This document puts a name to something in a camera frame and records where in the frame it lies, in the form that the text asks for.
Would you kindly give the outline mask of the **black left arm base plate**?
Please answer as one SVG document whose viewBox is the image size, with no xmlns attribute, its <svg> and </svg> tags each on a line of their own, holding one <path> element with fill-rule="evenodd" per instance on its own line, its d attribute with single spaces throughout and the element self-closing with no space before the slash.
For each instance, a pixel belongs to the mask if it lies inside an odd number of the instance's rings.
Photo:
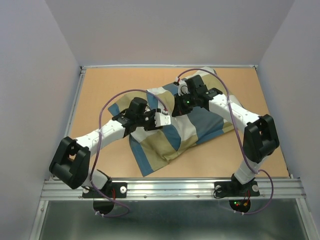
<svg viewBox="0 0 320 240">
<path fill-rule="evenodd" d="M 96 199 L 103 196 L 97 192 L 93 187 L 82 190 L 82 197 L 84 199 Z M 99 191 L 109 198 L 125 199 L 127 197 L 128 184 L 126 182 L 109 182 Z"/>
</svg>

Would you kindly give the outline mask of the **blue beige white plaid pillowcase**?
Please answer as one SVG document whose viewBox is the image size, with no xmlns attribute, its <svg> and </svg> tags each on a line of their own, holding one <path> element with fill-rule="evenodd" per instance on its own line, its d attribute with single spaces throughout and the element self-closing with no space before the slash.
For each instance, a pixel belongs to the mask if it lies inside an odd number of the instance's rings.
<svg viewBox="0 0 320 240">
<path fill-rule="evenodd" d="M 133 97 L 148 101 L 151 108 L 160 103 L 173 109 L 174 85 L 180 68 L 118 69 L 120 91 L 129 90 L 108 111 L 112 115 L 128 107 Z M 174 118 L 160 130 L 137 129 L 126 140 L 121 160 L 128 164 L 128 177 L 229 177 L 242 161 L 232 125 L 217 114 L 195 108 L 190 114 Z"/>
</svg>

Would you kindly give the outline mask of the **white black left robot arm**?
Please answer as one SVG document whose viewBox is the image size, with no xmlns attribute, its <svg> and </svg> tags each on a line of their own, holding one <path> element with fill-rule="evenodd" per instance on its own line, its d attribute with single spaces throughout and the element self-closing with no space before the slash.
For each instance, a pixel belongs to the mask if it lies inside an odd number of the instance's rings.
<svg viewBox="0 0 320 240">
<path fill-rule="evenodd" d="M 137 128 L 153 131 L 171 122 L 167 112 L 159 108 L 147 109 L 147 104 L 146 100 L 135 97 L 128 108 L 98 129 L 75 139 L 63 138 L 49 165 L 50 173 L 71 189 L 94 189 L 100 197 L 108 196 L 111 178 L 90 166 L 90 159 L 98 157 L 102 148 L 125 138 Z"/>
</svg>

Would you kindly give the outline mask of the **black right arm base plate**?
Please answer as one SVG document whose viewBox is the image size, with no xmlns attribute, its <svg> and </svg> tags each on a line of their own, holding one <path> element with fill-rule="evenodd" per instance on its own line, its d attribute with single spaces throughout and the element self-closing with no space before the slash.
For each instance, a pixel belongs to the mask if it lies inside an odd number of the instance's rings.
<svg viewBox="0 0 320 240">
<path fill-rule="evenodd" d="M 259 197 L 260 191 L 258 183 L 251 181 L 244 185 L 236 181 L 216 181 L 214 183 L 214 196 L 217 198 L 241 198 L 241 197 Z"/>
</svg>

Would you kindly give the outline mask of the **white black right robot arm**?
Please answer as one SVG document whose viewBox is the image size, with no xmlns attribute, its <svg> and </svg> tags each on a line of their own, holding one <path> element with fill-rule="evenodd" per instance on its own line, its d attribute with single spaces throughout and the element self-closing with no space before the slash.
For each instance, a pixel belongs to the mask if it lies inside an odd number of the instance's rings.
<svg viewBox="0 0 320 240">
<path fill-rule="evenodd" d="M 236 133 L 243 133 L 243 140 L 239 143 L 243 162 L 231 180 L 218 188 L 230 196 L 242 195 L 261 172 L 263 162 L 280 145 L 274 119 L 268 114 L 261 116 L 246 110 L 231 101 L 227 92 L 215 87 L 209 89 L 200 75 L 177 79 L 174 84 L 178 92 L 174 95 L 173 117 L 189 114 L 200 107 L 231 123 Z"/>
</svg>

